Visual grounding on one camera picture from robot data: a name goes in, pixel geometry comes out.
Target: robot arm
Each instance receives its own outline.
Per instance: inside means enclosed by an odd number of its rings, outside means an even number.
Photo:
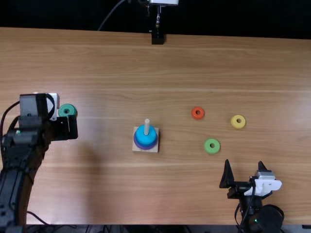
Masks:
[[[20,95],[20,116],[1,139],[0,233],[26,232],[30,192],[49,144],[78,137],[76,116],[57,117],[57,103],[57,94]]]
[[[268,170],[262,161],[258,163],[258,170],[250,176],[248,182],[236,182],[229,163],[225,161],[225,168],[220,188],[229,188],[228,199],[239,199],[241,208],[242,229],[245,233],[276,233],[280,232],[284,220],[284,212],[274,205],[262,206],[262,199],[270,196],[272,191],[279,190],[282,182],[276,180],[271,170]]]

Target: wooden table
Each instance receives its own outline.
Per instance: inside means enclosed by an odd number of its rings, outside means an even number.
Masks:
[[[29,210],[55,224],[234,224],[238,201],[218,188],[225,159],[237,181],[262,160],[283,182],[264,204],[282,208],[284,224],[310,224],[311,41],[150,43],[138,33],[0,29],[0,112],[35,91],[58,92],[79,112],[79,138],[52,142]],[[191,118],[194,106],[203,120]],[[242,130],[230,124],[236,114]],[[133,127],[147,117],[160,151],[133,153]],[[203,147],[211,137],[215,155]]]

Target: black cable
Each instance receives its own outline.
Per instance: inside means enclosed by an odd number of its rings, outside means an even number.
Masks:
[[[9,130],[8,131],[13,130],[15,128],[15,126],[16,126],[16,124],[18,122],[18,118],[19,118],[19,116],[14,118],[14,120],[12,121],[12,123],[9,126]]]
[[[34,216],[36,219],[38,219],[38,220],[39,220],[40,222],[42,222],[44,225],[49,225],[49,226],[51,225],[51,224],[49,224],[49,223],[43,221],[41,218],[38,217],[38,215],[36,215],[36,214],[33,213],[33,212],[27,211],[27,213],[30,214],[30,215],[32,215],[32,216]]]
[[[1,154],[3,154],[2,138],[3,138],[3,125],[4,125],[5,117],[8,114],[8,112],[18,104],[19,104],[19,101],[12,104],[7,110],[5,110],[5,112],[2,115],[1,122],[0,122],[0,151],[1,151]]]
[[[88,225],[87,228],[86,228],[86,233],[87,233],[88,229],[89,229],[89,225]]]
[[[235,219],[235,222],[237,223],[237,227],[239,229],[240,225],[237,221],[237,214],[238,214],[238,211],[239,211],[239,208],[240,208],[240,203],[238,204],[237,208],[235,209],[235,212],[234,212],[234,219]]]
[[[112,10],[109,12],[109,14],[106,16],[106,18],[102,21],[101,25],[99,26],[99,28],[97,29],[98,31],[100,31],[103,27],[103,25],[106,23],[106,21],[108,20],[108,18],[111,16],[111,14],[115,11],[115,9],[117,9],[118,6],[121,5],[121,3],[123,3],[125,0],[120,0],[115,6],[114,8],[112,8]]]
[[[241,221],[241,224],[240,224],[238,233],[241,232],[242,227],[243,227],[243,224],[244,224],[244,222],[245,222],[245,220],[246,220],[246,218],[247,218],[248,211],[249,211],[249,209],[250,209],[250,207],[251,207],[251,205],[252,205],[252,201],[253,201],[253,198],[254,198],[254,195],[255,195],[255,189],[256,189],[256,187],[255,187],[255,185],[253,184],[252,197],[251,197],[251,200],[249,200],[249,203],[248,203],[247,209],[246,209],[246,211],[245,211],[245,213],[244,213],[244,217],[243,217],[243,219],[242,219],[242,221]]]
[[[187,231],[188,231],[189,233],[192,233],[192,231],[190,230],[190,228],[188,227],[188,225],[185,225],[185,227],[187,228]]]
[[[59,229],[63,228],[63,227],[71,227],[73,229],[77,229],[77,225],[61,225],[61,226],[56,226],[53,231],[51,231],[51,233],[54,233],[56,231],[58,231]]]

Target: ring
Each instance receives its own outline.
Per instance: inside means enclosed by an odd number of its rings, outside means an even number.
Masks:
[[[241,115],[235,115],[231,118],[231,125],[236,129],[241,129],[245,126],[246,120]]]
[[[205,112],[204,112],[203,108],[195,107],[192,109],[191,115],[194,119],[200,120],[204,117]]]

